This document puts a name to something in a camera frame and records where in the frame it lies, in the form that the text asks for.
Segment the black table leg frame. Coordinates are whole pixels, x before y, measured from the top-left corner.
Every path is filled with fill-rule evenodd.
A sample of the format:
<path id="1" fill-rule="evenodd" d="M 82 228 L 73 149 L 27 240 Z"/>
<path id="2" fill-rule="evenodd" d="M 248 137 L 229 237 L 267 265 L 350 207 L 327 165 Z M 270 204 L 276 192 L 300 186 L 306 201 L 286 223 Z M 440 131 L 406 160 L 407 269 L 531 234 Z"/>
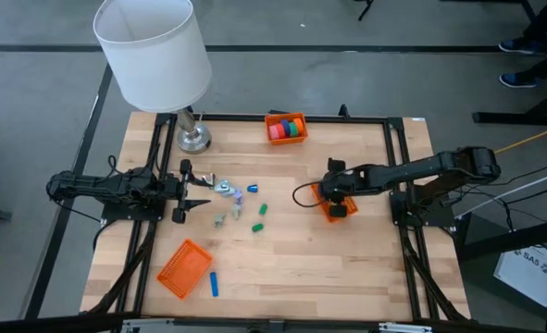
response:
<path id="1" fill-rule="evenodd" d="M 478 124 L 547 126 L 547 97 L 525 113 L 476 112 L 472 120 Z"/>

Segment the white printed paper sheet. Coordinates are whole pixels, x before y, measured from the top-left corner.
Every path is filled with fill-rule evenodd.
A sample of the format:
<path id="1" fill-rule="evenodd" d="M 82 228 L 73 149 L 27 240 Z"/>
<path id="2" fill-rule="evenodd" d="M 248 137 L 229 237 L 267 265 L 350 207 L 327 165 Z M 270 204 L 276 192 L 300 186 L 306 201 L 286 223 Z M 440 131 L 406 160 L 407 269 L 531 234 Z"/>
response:
<path id="1" fill-rule="evenodd" d="M 543 245 L 501 253 L 493 276 L 547 307 L 547 248 Z"/>

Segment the black tripod leg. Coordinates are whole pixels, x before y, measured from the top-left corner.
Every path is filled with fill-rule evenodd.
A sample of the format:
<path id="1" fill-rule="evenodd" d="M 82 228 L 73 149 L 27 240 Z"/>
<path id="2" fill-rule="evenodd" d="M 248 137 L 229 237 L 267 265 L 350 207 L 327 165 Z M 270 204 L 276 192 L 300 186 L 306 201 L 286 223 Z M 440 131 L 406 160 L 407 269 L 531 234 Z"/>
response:
<path id="1" fill-rule="evenodd" d="M 358 21 L 362 21 L 364 17 L 366 16 L 367 12 L 371 8 L 372 4 L 375 2 L 375 0 L 353 0 L 357 3 L 364 3 L 365 6 L 363 10 L 361 11 L 360 15 L 358 16 Z"/>

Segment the orange plastic basket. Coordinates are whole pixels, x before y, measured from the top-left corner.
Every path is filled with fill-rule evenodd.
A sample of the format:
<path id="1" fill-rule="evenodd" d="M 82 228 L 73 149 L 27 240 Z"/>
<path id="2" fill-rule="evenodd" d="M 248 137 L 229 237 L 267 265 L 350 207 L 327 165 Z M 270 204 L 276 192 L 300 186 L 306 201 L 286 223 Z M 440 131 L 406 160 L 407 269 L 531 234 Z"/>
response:
<path id="1" fill-rule="evenodd" d="M 183 301 L 203 278 L 212 262 L 210 253 L 191 239 L 186 239 L 165 263 L 156 279 Z"/>
<path id="2" fill-rule="evenodd" d="M 288 122 L 292 122 L 297 117 L 299 117 L 304 122 L 304 125 L 305 125 L 305 133 L 303 136 L 298 136 L 298 137 L 290 136 L 290 137 L 286 137 L 285 139 L 278 138 L 277 140 L 270 139 L 269 130 L 268 130 L 269 126 L 276 125 L 280 123 L 283 119 L 286 119 Z M 306 123 L 305 123 L 305 115 L 303 113 L 288 113 L 288 114 L 277 114 L 277 115 L 265 116 L 265 124 L 266 124 L 266 130 L 267 130 L 267 139 L 273 145 L 303 142 L 308 136 Z"/>
<path id="3" fill-rule="evenodd" d="M 317 184 L 311 185 L 311 190 L 314 194 L 314 197 L 317 199 L 317 201 L 321 202 L 320 207 L 324 216 L 327 218 L 327 220 L 330 223 L 338 222 L 339 220 L 341 220 L 340 217 L 332 216 L 330 214 L 330 204 L 328 202 L 323 202 L 323 198 L 318 191 L 318 185 Z M 354 199 L 351 197 L 345 197 L 344 200 L 342 201 L 342 205 L 346 207 L 346 216 L 352 216 L 358 212 L 357 205 Z"/>

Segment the white table lamp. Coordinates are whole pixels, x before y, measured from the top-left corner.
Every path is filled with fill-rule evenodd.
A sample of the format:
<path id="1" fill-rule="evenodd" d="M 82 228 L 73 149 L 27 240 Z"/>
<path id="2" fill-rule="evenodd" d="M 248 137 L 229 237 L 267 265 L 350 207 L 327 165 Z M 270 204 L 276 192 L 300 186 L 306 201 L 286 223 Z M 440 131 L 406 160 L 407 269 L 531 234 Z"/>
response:
<path id="1" fill-rule="evenodd" d="M 192 1 L 105 0 L 93 32 L 123 98 L 144 112 L 177 113 L 181 150 L 207 150 L 211 134 L 189 110 L 212 78 Z"/>

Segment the black desk frame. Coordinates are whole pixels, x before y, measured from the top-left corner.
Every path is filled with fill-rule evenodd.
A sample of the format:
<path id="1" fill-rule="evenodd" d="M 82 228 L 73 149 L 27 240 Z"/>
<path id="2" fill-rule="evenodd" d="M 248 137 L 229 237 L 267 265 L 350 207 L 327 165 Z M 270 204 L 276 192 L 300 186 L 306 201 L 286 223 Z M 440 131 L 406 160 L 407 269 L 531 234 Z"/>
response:
<path id="1" fill-rule="evenodd" d="M 492 275 L 505 250 L 547 245 L 547 222 L 510 231 L 468 213 L 455 221 L 454 245 L 471 314 L 508 326 L 538 323 L 547 328 L 547 304 L 538 305 Z"/>

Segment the silver metal bracket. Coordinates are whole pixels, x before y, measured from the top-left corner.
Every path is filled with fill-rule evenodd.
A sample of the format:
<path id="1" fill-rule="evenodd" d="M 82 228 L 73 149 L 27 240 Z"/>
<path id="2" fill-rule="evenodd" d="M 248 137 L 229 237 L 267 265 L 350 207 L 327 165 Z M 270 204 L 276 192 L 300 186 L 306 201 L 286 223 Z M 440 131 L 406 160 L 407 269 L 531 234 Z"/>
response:
<path id="1" fill-rule="evenodd" d="M 122 322 L 119 333 L 141 333 L 143 328 L 168 327 L 174 323 L 173 318 L 138 318 Z"/>
<path id="2" fill-rule="evenodd" d="M 394 322 L 379 323 L 379 333 L 433 333 L 432 327 Z"/>

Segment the light blue staple remover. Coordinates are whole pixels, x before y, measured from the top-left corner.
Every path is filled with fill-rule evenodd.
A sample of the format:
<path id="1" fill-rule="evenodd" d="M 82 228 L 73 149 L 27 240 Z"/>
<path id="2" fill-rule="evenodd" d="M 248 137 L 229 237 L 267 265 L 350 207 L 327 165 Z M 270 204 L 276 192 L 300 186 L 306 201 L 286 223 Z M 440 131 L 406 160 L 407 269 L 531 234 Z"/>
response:
<path id="1" fill-rule="evenodd" d="M 219 193 L 223 197 L 233 196 L 236 193 L 236 189 L 226 179 L 222 179 L 214 186 L 214 191 Z"/>

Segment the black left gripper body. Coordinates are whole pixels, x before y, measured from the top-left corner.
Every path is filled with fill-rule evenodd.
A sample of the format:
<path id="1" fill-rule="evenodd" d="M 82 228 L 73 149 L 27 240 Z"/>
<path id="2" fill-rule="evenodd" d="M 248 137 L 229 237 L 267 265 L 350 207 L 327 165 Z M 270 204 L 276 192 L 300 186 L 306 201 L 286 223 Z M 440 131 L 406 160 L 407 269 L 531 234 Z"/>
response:
<path id="1" fill-rule="evenodd" d="M 187 201 L 187 181 L 192 173 L 192 164 L 189 159 L 180 161 L 180 176 L 176 177 L 173 173 L 168 173 L 165 178 L 164 191 L 169 200 L 177 201 L 177 206 L 172 211 L 172 221 L 175 223 L 184 223 L 186 215 L 191 210 Z"/>

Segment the person's blue shoe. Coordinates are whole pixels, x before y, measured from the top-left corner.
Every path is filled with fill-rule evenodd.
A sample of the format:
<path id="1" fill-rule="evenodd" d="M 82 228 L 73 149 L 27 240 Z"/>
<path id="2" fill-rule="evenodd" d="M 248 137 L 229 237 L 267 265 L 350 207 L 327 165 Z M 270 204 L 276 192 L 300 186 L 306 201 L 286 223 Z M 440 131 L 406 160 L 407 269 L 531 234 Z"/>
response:
<path id="1" fill-rule="evenodd" d="M 498 47 L 506 53 L 519 53 L 522 55 L 533 55 L 541 51 L 541 43 L 530 41 L 522 42 L 519 40 L 507 40 L 500 42 Z"/>
<path id="2" fill-rule="evenodd" d="M 530 89 L 539 85 L 539 80 L 523 73 L 508 73 L 499 76 L 499 82 L 512 89 Z"/>

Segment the black crossbeam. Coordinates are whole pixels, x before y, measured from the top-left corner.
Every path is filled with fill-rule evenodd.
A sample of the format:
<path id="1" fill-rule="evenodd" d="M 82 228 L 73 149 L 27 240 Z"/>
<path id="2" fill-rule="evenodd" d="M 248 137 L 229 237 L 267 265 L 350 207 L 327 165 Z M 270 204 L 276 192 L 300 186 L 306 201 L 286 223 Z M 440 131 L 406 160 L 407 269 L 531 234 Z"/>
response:
<path id="1" fill-rule="evenodd" d="M 334 321 L 290 319 L 224 319 L 209 317 L 141 317 L 135 313 L 80 314 L 0 322 L 0 333 L 98 333 L 121 328 L 122 322 L 138 318 L 173 318 L 172 326 L 186 327 L 246 327 L 273 333 L 291 329 L 349 329 L 379 333 L 379 323 L 390 321 Z M 478 322 L 418 319 L 412 322 L 394 322 L 432 327 L 433 333 L 547 333 L 517 327 L 485 325 Z"/>

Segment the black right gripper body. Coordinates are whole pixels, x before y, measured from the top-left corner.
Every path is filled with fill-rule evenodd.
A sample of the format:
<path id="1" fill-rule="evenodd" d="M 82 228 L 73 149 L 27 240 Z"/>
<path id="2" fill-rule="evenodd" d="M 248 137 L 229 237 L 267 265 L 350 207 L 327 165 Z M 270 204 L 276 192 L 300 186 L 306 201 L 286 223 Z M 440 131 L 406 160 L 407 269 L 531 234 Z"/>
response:
<path id="1" fill-rule="evenodd" d="M 345 199 L 361 190 L 364 177 L 361 173 L 366 165 L 347 168 L 345 162 L 328 159 L 328 172 L 319 182 L 319 195 L 327 204 L 329 217 L 347 217 L 349 206 Z"/>

